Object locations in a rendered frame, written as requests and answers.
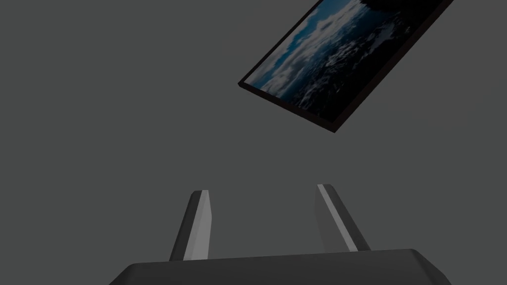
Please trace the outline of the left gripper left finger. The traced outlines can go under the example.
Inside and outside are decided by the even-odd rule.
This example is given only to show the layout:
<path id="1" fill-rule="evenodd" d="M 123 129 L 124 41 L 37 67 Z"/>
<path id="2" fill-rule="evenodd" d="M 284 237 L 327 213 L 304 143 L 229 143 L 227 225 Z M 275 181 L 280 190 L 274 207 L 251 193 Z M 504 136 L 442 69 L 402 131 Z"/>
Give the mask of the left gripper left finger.
<path id="1" fill-rule="evenodd" d="M 187 204 L 169 261 L 208 259 L 211 225 L 209 191 L 195 190 Z"/>

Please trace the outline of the framed sky and clouds picture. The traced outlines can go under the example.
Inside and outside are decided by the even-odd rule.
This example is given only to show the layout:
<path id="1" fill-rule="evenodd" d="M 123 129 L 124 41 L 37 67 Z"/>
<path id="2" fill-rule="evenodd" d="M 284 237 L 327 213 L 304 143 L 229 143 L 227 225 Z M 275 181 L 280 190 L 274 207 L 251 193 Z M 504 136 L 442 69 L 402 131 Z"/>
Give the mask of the framed sky and clouds picture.
<path id="1" fill-rule="evenodd" d="M 454 0 L 318 0 L 239 86 L 335 133 Z"/>

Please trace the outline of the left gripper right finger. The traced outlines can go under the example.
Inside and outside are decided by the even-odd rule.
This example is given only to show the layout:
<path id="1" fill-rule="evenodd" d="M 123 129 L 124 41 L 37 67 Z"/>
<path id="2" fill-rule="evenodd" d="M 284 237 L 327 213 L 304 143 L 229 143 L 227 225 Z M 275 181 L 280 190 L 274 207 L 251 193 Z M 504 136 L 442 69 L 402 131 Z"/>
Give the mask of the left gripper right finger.
<path id="1" fill-rule="evenodd" d="M 325 252 L 371 250 L 331 184 L 316 186 L 314 214 Z"/>

